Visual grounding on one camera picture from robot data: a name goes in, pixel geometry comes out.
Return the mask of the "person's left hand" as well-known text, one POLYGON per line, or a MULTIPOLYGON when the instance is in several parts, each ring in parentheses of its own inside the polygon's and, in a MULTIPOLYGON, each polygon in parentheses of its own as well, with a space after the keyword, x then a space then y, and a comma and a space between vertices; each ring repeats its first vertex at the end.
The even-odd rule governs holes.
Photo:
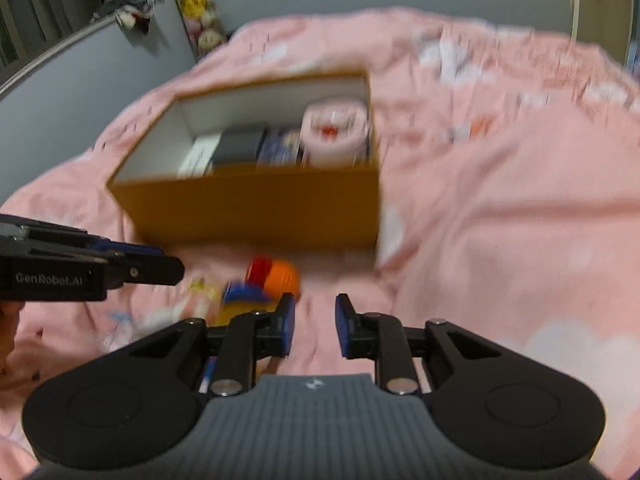
POLYGON ((0 304, 0 365, 6 366, 6 359, 14 350, 14 341, 24 302, 2 301, 0 304))

